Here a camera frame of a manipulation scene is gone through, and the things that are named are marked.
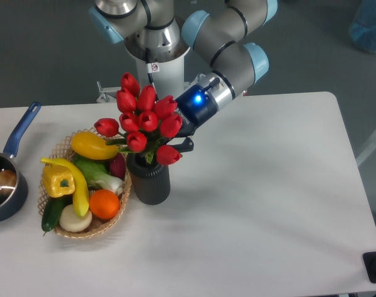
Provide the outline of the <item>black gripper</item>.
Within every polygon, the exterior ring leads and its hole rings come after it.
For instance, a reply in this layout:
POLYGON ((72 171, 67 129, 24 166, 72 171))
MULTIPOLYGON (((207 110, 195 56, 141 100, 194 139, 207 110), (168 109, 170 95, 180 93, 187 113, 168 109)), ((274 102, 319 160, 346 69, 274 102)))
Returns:
POLYGON ((172 145, 177 152, 193 151, 194 142, 189 136, 219 111, 218 104, 211 93, 213 88, 211 85, 207 87, 194 85, 176 99, 176 112, 182 118, 182 125, 176 136, 170 137, 169 140, 185 137, 182 143, 172 145))

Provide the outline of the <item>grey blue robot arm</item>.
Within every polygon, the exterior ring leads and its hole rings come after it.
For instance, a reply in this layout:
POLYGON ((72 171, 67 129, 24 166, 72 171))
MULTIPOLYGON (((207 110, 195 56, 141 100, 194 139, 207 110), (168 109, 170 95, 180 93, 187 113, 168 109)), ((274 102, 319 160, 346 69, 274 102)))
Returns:
POLYGON ((159 97, 173 95, 187 138, 269 69, 262 48, 239 41, 276 13, 276 1, 227 1, 211 17, 175 15, 173 1, 96 1, 89 14, 110 43, 123 43, 138 79, 159 97))

